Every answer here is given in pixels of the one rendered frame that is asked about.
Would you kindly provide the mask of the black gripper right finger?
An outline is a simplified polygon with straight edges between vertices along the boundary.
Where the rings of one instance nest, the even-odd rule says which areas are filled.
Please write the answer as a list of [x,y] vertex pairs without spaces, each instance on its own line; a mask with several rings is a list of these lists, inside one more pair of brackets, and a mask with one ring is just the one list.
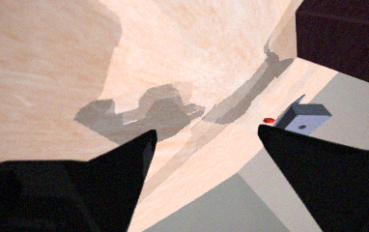
[[323,232],[369,232],[369,150],[265,124],[257,134]]

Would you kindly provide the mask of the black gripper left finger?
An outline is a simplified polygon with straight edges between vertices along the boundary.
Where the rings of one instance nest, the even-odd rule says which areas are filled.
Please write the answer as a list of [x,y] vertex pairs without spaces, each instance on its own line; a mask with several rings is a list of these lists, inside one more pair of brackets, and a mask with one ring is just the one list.
[[72,199],[93,232],[128,232],[156,150],[149,130],[88,161],[78,159],[6,160],[25,196]]

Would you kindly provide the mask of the red peg with grey band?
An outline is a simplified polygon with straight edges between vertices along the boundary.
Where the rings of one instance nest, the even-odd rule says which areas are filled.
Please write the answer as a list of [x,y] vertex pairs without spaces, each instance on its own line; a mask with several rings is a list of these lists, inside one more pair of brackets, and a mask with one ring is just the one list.
[[274,123],[274,122],[275,122],[275,120],[274,120],[274,119],[271,119],[271,118],[266,118],[266,119],[264,120],[264,122],[265,122],[265,123]]

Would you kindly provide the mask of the blue-grey sloped panel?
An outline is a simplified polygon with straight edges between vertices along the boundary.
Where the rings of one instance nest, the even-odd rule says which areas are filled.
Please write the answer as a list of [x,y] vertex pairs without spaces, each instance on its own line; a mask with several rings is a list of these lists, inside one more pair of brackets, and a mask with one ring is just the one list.
[[304,96],[305,94],[285,109],[274,127],[309,135],[332,117],[322,104],[299,103],[304,99]]

